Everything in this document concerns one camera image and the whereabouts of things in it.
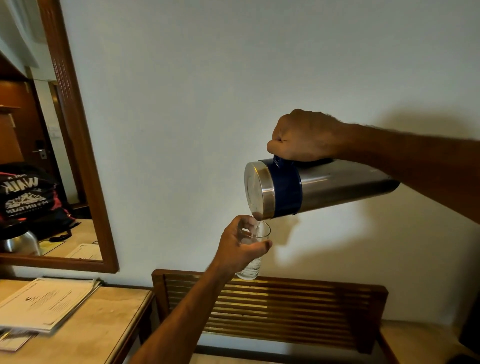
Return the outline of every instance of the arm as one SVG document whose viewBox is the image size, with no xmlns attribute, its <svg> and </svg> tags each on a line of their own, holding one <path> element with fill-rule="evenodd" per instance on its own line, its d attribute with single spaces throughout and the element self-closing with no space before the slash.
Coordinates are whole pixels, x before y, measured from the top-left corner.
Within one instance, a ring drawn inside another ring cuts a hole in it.
<svg viewBox="0 0 480 364">
<path fill-rule="evenodd" d="M 320 112 L 282 116 L 270 153 L 300 161 L 337 158 L 367 164 L 480 223 L 480 142 L 345 124 Z"/>
<path fill-rule="evenodd" d="M 140 348 L 131 364 L 188 364 L 224 285 L 252 260 L 263 256 L 271 241 L 240 244 L 251 216 L 237 216 L 224 230 L 212 264 L 190 292 Z"/>
</svg>

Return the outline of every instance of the thermos flask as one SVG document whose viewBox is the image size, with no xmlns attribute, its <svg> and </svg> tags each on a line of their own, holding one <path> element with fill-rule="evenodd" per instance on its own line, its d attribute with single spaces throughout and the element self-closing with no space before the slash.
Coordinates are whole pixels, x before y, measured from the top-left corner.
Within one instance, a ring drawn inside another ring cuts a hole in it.
<svg viewBox="0 0 480 364">
<path fill-rule="evenodd" d="M 387 194 L 399 184 L 380 170 L 339 159 L 274 156 L 245 167 L 248 206 L 258 221 Z"/>
</svg>

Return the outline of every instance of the drinking glass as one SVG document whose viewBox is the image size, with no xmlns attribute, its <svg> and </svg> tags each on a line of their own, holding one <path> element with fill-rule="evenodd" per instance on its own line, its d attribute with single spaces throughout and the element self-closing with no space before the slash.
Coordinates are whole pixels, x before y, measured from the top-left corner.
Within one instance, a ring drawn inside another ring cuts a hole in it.
<svg viewBox="0 0 480 364">
<path fill-rule="evenodd" d="M 252 244 L 268 240 L 272 229 L 267 223 L 259 221 L 250 230 L 251 236 L 243 237 L 240 241 L 241 244 Z M 262 263 L 262 257 L 254 259 L 246 268 L 237 273 L 237 277 L 244 280 L 253 280 L 257 278 L 258 271 L 260 270 L 260 264 Z"/>
</svg>

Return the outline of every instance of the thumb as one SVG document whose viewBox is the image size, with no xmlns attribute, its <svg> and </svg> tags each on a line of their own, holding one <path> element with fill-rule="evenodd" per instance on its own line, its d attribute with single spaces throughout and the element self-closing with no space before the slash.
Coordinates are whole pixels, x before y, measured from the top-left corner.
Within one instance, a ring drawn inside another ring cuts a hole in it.
<svg viewBox="0 0 480 364">
<path fill-rule="evenodd" d="M 279 140 L 271 140 L 267 144 L 267 150 L 269 153 L 279 156 L 280 158 L 283 159 L 288 159 L 288 153 L 286 151 L 287 145 L 284 142 L 281 142 Z"/>
<path fill-rule="evenodd" d="M 265 240 L 263 242 L 253 243 L 250 245 L 242 245 L 242 247 L 245 250 L 250 261 L 252 261 L 267 254 L 272 245 L 273 243 L 271 240 Z"/>
</svg>

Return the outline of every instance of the hand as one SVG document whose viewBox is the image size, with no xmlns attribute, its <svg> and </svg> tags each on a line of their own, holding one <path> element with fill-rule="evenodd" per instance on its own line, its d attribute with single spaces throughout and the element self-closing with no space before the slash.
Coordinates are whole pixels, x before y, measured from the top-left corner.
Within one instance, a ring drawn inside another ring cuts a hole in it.
<svg viewBox="0 0 480 364">
<path fill-rule="evenodd" d="M 348 125 L 321 112 L 296 109 L 278 120 L 267 150 L 300 162 L 336 158 Z"/>
<path fill-rule="evenodd" d="M 252 260 L 266 254 L 273 243 L 265 240 L 250 245 L 240 244 L 241 240 L 250 235 L 256 220 L 248 215 L 240 215 L 233 219 L 223 231 L 220 244 L 210 268 L 218 270 L 231 279 L 237 272 L 241 272 Z"/>
</svg>

